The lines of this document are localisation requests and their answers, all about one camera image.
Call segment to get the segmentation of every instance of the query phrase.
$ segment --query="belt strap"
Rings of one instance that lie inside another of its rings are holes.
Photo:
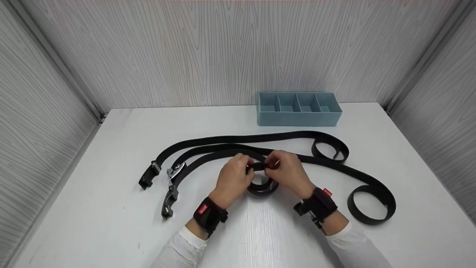
[[[237,153],[242,153],[244,155],[249,155],[253,159],[258,160],[258,162],[253,165],[255,171],[263,170],[263,162],[266,159],[265,155],[269,155],[273,151],[273,149],[254,147],[241,143],[270,142],[296,138],[314,139],[314,142],[311,147],[312,156],[297,154],[301,162],[325,166],[327,168],[334,169],[336,171],[349,175],[357,180],[360,180],[361,182],[366,184],[357,187],[347,199],[348,209],[358,221],[368,225],[378,225],[383,222],[386,222],[393,216],[397,208],[397,204],[390,190],[374,177],[361,171],[358,171],[352,167],[344,165],[344,162],[349,157],[349,148],[347,147],[347,145],[332,135],[318,131],[293,131],[284,133],[241,136],[214,136],[181,141],[174,145],[171,145],[170,147],[162,151],[157,156],[156,160],[152,161],[152,164],[140,178],[139,185],[144,190],[147,189],[147,187],[151,187],[152,179],[160,173],[161,166],[167,158],[169,158],[172,154],[180,150],[191,148],[188,151],[184,152],[182,155],[180,155],[173,163],[173,168],[168,170],[170,185],[169,191],[166,194],[164,204],[162,206],[162,216],[167,219],[173,215],[171,206],[178,198],[179,192],[177,190],[177,187],[182,182],[182,180],[197,167],[212,160],[232,157]],[[330,158],[322,154],[316,146],[319,143],[324,143],[332,146],[336,151],[335,155]],[[337,159],[339,153],[343,155],[342,159]],[[185,164],[188,159],[196,155],[203,156],[199,157],[190,165]],[[272,194],[277,189],[277,187],[278,183],[270,178],[263,185],[257,185],[252,183],[249,186],[248,191],[257,196],[268,196]],[[363,214],[357,208],[354,201],[355,193],[358,192],[369,193],[375,196],[383,205],[385,205],[387,207],[387,215],[385,216],[385,218],[374,219]]]

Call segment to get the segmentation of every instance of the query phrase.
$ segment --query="black wrist brace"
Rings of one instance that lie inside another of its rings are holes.
[[[218,223],[224,223],[228,219],[228,212],[217,206],[210,197],[206,197],[197,210],[195,210],[193,218],[210,237],[217,228]]]
[[[337,210],[336,203],[321,188],[316,187],[308,199],[302,200],[294,206],[294,210],[300,215],[311,212],[311,219],[317,227],[322,228],[321,223],[329,215]]]

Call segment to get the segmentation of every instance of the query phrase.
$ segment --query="red label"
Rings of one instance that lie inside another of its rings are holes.
[[[205,212],[205,210],[206,210],[207,208],[208,208],[208,206],[205,205],[205,204],[203,204],[203,205],[198,209],[198,213],[199,213],[200,215],[202,215],[202,214]]]
[[[332,193],[331,193],[329,190],[327,190],[327,189],[324,188],[323,191],[324,191],[324,193],[326,193],[328,196],[332,196]]]

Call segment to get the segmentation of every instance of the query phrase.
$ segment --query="gray wall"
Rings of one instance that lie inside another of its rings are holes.
[[[476,222],[476,10],[393,120]]]
[[[25,2],[108,111],[254,104],[257,91],[382,103],[454,0]]]
[[[94,125],[0,2],[0,267]]]

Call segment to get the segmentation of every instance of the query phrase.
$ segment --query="white tabletop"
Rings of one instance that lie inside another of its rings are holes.
[[[475,267],[476,228],[377,103],[343,103],[336,127],[260,127],[254,106],[114,109],[96,134],[16,266],[45,268],[148,267],[170,236],[189,220],[214,187],[226,159],[209,162],[179,186],[175,214],[160,215],[165,170],[146,191],[138,179],[169,145],[213,135],[311,129],[341,139],[347,165],[382,181],[397,211],[386,223],[365,226],[394,267]],[[255,144],[310,154],[311,140]],[[170,167],[175,154],[162,166]],[[311,180],[329,189],[340,211],[362,183],[337,171],[305,164]],[[385,208],[361,194],[369,216]],[[297,199],[280,188],[272,196],[244,195],[208,242],[201,267],[339,267],[321,233],[292,210]]]

